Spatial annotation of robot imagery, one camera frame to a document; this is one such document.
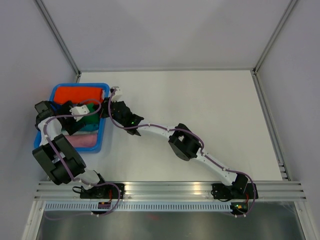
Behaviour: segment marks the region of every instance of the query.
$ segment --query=green cloth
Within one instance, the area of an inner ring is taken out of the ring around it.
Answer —
[[[93,103],[89,103],[86,106],[89,109],[90,113],[95,111]],[[79,122],[84,122],[86,125],[89,125],[89,124],[99,124],[99,121],[100,121],[99,114],[96,113],[90,116],[84,116],[83,118],[81,118]]]

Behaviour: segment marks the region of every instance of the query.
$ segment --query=metal corner post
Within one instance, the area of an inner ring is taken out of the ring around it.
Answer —
[[[259,69],[261,68],[262,64],[264,63],[270,49],[272,48],[272,46],[274,45],[275,41],[277,40],[279,34],[281,33],[284,25],[286,24],[286,22],[288,21],[291,13],[294,11],[294,9],[297,6],[297,3],[299,2],[299,0],[290,0],[288,6],[286,7],[280,21],[278,22],[277,26],[275,27],[269,41],[267,42],[262,54],[259,57],[259,60],[257,61],[253,71],[255,73],[257,73],[259,71]]]
[[[52,35],[54,36],[55,40],[60,46],[61,51],[63,52],[66,60],[72,67],[73,71],[75,72],[77,79],[79,78],[81,71],[79,70],[75,60],[73,59],[70,51],[68,50],[65,41],[63,40],[61,34],[59,33],[52,17],[50,16],[50,13],[48,12],[48,9],[44,2],[42,0],[33,0],[35,5],[38,7],[41,15],[43,16],[45,22],[47,23],[49,29],[51,30]]]
[[[254,83],[254,87],[261,105],[261,109],[262,109],[262,113],[265,119],[265,123],[271,138],[271,142],[272,142],[272,146],[275,152],[275,156],[276,159],[278,160],[279,163],[283,164],[283,167],[285,168],[285,171],[287,173],[287,178],[290,181],[290,172],[288,172],[288,169],[286,168],[286,163],[284,160],[284,154],[282,151],[282,148],[280,146],[280,142],[279,142],[279,137],[276,131],[276,127],[274,124],[274,121],[272,119],[272,115],[270,113],[270,109],[268,107],[267,101],[266,101],[266,97],[261,85],[261,82],[257,76],[257,73],[254,70],[251,70],[251,75],[252,75],[252,79],[253,79],[253,83]]]

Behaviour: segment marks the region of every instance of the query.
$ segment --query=fabric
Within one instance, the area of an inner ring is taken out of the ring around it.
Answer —
[[[66,135],[66,139],[75,148],[92,148],[97,144],[98,134]]]
[[[53,101],[57,104],[64,104],[66,101],[72,101],[79,104],[88,99],[103,101],[104,90],[99,87],[91,86],[59,86],[54,94]]]
[[[89,109],[90,113],[93,113],[95,111],[93,103],[89,103],[86,106]],[[80,120],[80,122],[84,122],[86,125],[88,125],[88,124],[99,124],[99,121],[100,121],[100,118],[99,118],[99,114],[98,113],[90,115],[90,116],[84,116]]]
[[[79,132],[93,132],[99,129],[99,124],[88,124],[79,130]]]
[[[66,131],[66,130],[61,130],[61,133],[63,135],[69,135],[69,133]],[[72,135],[83,135],[83,134],[97,134],[98,133],[98,130],[96,131],[76,131],[74,134]]]

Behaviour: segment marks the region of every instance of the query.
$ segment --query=white table surface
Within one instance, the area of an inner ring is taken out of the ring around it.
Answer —
[[[248,70],[84,72],[80,83],[122,89],[122,101],[152,123],[185,124],[206,150],[257,181],[282,180]],[[218,181],[195,161],[177,158],[168,142],[132,136],[107,119],[102,149],[81,154],[107,181]]]

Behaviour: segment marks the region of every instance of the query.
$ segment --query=pink cloth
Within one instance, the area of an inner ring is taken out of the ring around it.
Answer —
[[[65,137],[75,148],[92,148],[97,144],[98,134],[66,135]]]

